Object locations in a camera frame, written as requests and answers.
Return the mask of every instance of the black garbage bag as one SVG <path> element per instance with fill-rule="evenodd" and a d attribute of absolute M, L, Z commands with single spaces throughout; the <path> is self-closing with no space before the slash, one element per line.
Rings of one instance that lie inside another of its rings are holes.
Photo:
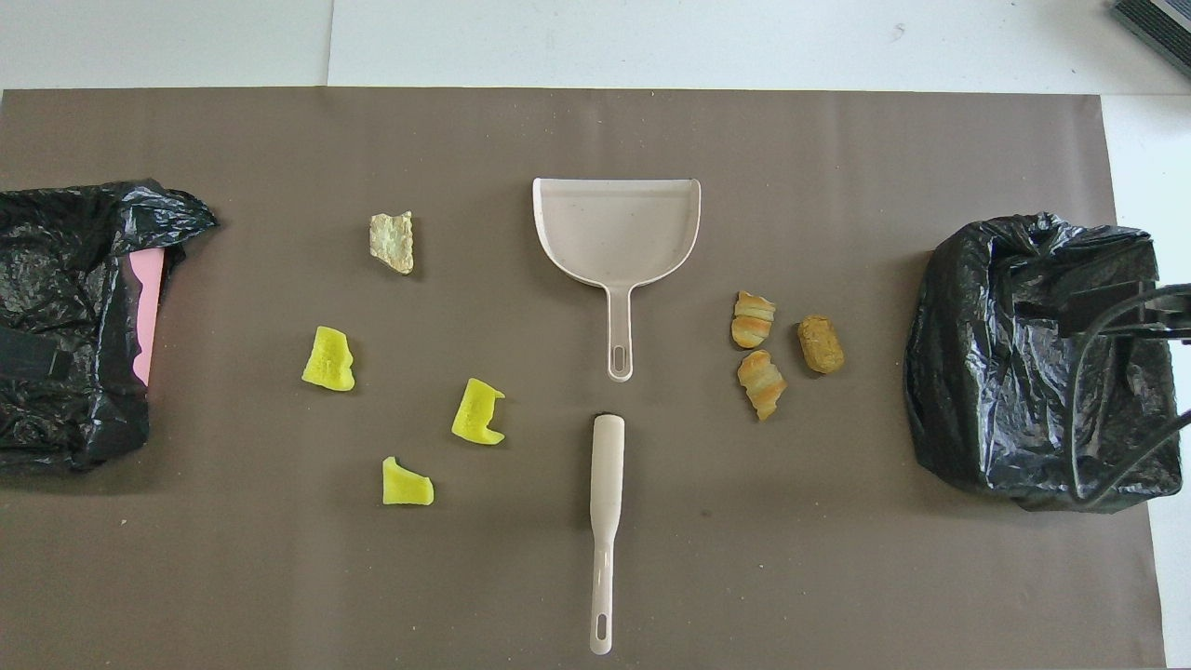
<path fill-rule="evenodd" d="M 1067 408 L 1075 342 L 1058 314 L 1073 293 L 1155 281 L 1149 234 L 1080 227 L 1050 213 L 971 223 L 935 249 L 905 351 L 918 463 L 960 489 L 1021 507 L 1117 512 L 1178 493 L 1178 436 L 1092 506 L 1071 491 L 1064 446 L 1075 413 L 1080 491 L 1111 481 L 1134 447 L 1177 417 L 1168 345 L 1096 338 Z"/>
<path fill-rule="evenodd" d="M 214 225 L 152 180 L 0 193 L 0 471 L 89 470 L 145 443 L 127 253 L 162 246 L 168 273 Z"/>

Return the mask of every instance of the dustpan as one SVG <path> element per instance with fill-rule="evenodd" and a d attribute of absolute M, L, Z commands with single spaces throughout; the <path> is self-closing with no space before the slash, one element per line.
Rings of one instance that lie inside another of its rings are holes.
<path fill-rule="evenodd" d="M 632 377 L 631 294 L 678 269 L 699 234 L 694 179 L 534 180 L 534 219 L 545 255 L 607 294 L 607 375 Z"/>

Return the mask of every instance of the yellow sponge piece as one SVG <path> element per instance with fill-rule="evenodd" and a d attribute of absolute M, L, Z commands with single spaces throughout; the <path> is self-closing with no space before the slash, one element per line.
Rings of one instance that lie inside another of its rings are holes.
<path fill-rule="evenodd" d="M 310 352 L 301 380 L 332 392 L 350 392 L 356 386 L 356 380 L 351 376 L 353 361 L 347 334 L 319 325 L 314 331 L 314 349 Z"/>
<path fill-rule="evenodd" d="M 505 397 L 504 394 L 484 382 L 474 377 L 468 380 L 450 432 L 476 445 L 499 444 L 505 437 L 491 431 L 488 422 L 492 421 L 492 413 L 497 409 L 497 399 L 503 397 Z"/>
<path fill-rule="evenodd" d="M 410 472 L 388 457 L 380 464 L 385 477 L 385 505 L 430 505 L 435 502 L 435 486 L 429 477 Z"/>

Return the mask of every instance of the white floor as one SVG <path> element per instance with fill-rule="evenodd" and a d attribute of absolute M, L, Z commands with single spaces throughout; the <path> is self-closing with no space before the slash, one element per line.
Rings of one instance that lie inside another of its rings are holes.
<path fill-rule="evenodd" d="M 1106 7 L 1102 0 L 0 0 L 0 89 L 1097 93 L 1120 223 L 1154 234 L 1164 281 L 1191 281 L 1184 223 L 1191 79 L 1112 21 Z M 1173 351 L 1180 397 L 1189 399 L 1191 350 Z M 1191 494 L 1149 505 L 1167 664 L 1191 666 Z"/>

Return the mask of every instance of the brown paper mat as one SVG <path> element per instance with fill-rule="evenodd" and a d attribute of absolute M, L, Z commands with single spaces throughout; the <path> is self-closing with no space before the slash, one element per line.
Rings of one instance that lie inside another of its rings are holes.
<path fill-rule="evenodd" d="M 634 300 L 556 269 L 534 176 L 703 182 L 687 263 Z M 6 92 L 0 187 L 152 176 L 225 226 L 157 331 L 149 445 L 0 490 L 5 668 L 1162 664 L 1147 513 L 1028 514 L 918 468 L 902 347 L 928 250 L 979 218 L 1115 219 L 1084 96 L 516 89 Z M 367 252 L 412 208 L 417 262 Z M 779 305 L 757 425 L 737 289 Z M 815 380 L 792 325 L 848 353 Z M 299 381 L 344 330 L 356 390 Z M 509 396 L 495 449 L 449 426 Z M 591 421 L 628 422 L 615 649 L 587 651 Z M 380 462 L 431 476 L 384 508 Z"/>

